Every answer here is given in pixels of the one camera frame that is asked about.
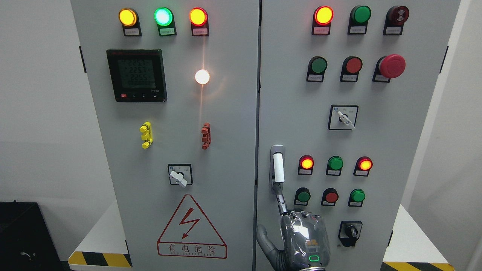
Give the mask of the grey robot hand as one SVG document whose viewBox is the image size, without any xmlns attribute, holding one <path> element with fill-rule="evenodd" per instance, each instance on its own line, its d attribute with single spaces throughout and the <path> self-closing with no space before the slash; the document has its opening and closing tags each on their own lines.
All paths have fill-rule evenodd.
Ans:
<svg viewBox="0 0 482 271">
<path fill-rule="evenodd" d="M 275 247 L 263 225 L 258 225 L 256 240 L 275 271 L 325 271 L 330 261 L 330 245 L 323 219 L 301 210 L 288 210 L 282 184 L 274 182 L 273 191 L 281 213 L 280 229 L 284 250 Z"/>
</svg>

